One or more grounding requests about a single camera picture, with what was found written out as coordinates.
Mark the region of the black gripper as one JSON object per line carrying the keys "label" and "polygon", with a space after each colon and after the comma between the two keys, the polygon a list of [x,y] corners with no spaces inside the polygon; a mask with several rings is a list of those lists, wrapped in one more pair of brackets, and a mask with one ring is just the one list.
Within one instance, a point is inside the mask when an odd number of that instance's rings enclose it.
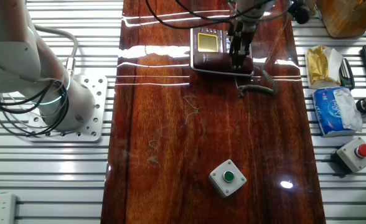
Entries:
{"label": "black gripper", "polygon": [[231,45],[232,67],[242,68],[243,63],[253,61],[251,42],[256,31],[256,22],[234,20],[229,27],[228,36],[230,41],[239,42]]}

